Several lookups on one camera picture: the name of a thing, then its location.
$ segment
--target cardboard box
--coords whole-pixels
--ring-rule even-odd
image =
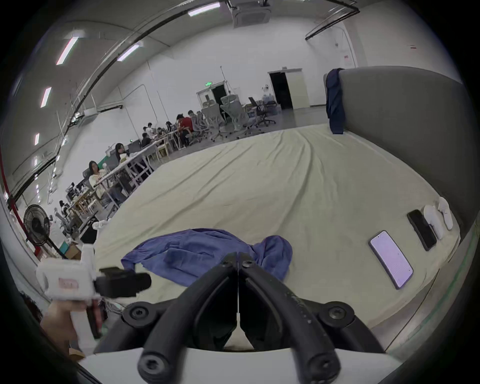
[[[80,260],[82,251],[80,251],[76,245],[70,245],[65,252],[65,257],[70,260]]]

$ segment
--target ceiling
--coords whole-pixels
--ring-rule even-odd
[[[378,0],[359,0],[357,6],[365,6]],[[99,72],[119,52],[128,47],[140,33],[163,20],[166,16],[211,0],[90,0],[78,2],[45,36],[35,54],[24,68],[9,112],[1,127],[1,148],[4,169],[10,189],[21,185],[35,171],[34,159],[40,167],[56,153],[62,142],[60,126],[71,117],[79,104],[79,95],[85,92]],[[269,0],[272,15],[310,17],[321,21],[336,5],[325,0]],[[177,9],[165,13],[172,7]],[[112,89],[130,72],[158,53],[169,54],[169,47],[182,39],[214,26],[231,23],[231,16],[224,6],[195,17],[184,15],[152,32],[141,40],[143,45],[123,62],[115,62],[95,85],[83,108],[100,104]],[[58,57],[72,36],[80,38],[62,65],[55,65]],[[47,105],[40,108],[43,92],[51,86]],[[68,142],[61,148],[56,164],[57,174],[67,157],[81,128],[71,128]],[[40,133],[38,145],[34,137]],[[53,166],[39,175],[24,193],[28,204],[47,198]]]

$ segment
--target white table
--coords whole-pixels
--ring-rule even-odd
[[[132,153],[130,154],[130,156],[125,160],[125,161],[122,161],[121,163],[119,163],[112,171],[110,171],[107,175],[105,175],[104,177],[102,177],[100,180],[98,180],[98,182],[94,185],[94,189],[96,189],[100,184],[105,188],[105,192],[107,193],[108,197],[110,198],[111,201],[113,201],[113,203],[115,204],[115,206],[118,208],[118,204],[116,203],[116,201],[112,198],[112,196],[108,193],[108,180],[110,180],[111,178],[113,178],[116,174],[118,174],[122,169],[125,168],[125,170],[127,171],[129,177],[132,179],[133,183],[135,184],[136,187],[138,187],[138,183],[136,181],[136,178],[138,176],[134,176],[132,175],[132,170],[128,167],[128,165],[130,163],[132,163],[134,160],[136,160],[139,156],[142,157],[144,163],[145,163],[145,166],[147,167],[146,170],[149,170],[150,172],[153,173],[153,169],[150,167],[150,165],[148,164],[148,161],[146,160],[145,158],[145,152],[147,152],[147,150],[149,150],[151,147],[153,147],[154,145],[156,146],[160,141],[162,141],[164,139],[164,137],[158,139],[158,140],[155,140],[153,143],[149,144],[148,146],[146,146],[145,148],[143,148],[142,150],[140,150],[139,152],[135,152],[135,153]],[[125,188],[125,186],[121,183],[121,181],[119,181],[120,184],[122,185],[122,187],[125,189],[125,191],[127,191],[127,189]]]

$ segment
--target fan grille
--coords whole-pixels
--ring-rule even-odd
[[[30,240],[37,247],[45,244],[50,234],[50,221],[47,213],[39,205],[30,205],[25,211],[24,225]]]

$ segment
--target blue towel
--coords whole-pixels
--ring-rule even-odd
[[[327,87],[327,116],[330,119],[330,130],[332,133],[343,133],[345,127],[345,111],[342,101],[342,84],[339,72],[343,68],[332,69],[325,81]]]
[[[121,263],[125,269],[142,263],[150,272],[188,287],[231,252],[249,254],[279,280],[284,279],[292,260],[292,247],[280,236],[268,236],[261,243],[248,245],[227,231],[197,228],[144,241]]]

